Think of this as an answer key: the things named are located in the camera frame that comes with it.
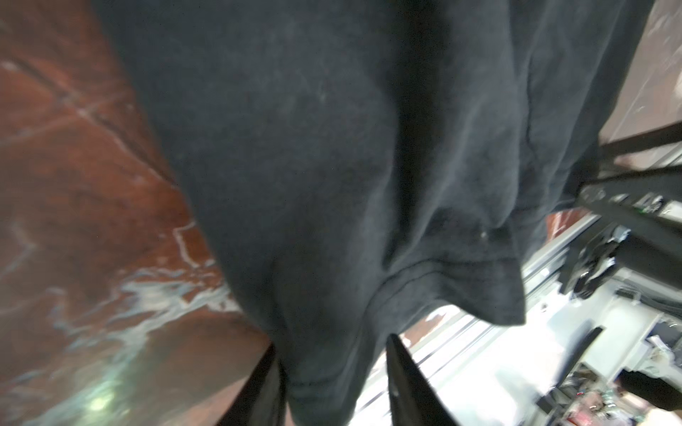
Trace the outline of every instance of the red marble surface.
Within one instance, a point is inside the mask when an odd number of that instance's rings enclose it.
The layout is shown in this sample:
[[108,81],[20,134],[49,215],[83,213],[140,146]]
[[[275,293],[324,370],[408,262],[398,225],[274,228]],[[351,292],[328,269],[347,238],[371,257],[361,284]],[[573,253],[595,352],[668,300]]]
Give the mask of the red marble surface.
[[[605,139],[682,118],[682,6],[650,21]],[[0,2],[0,342],[4,425],[211,425],[268,345],[87,0]]]

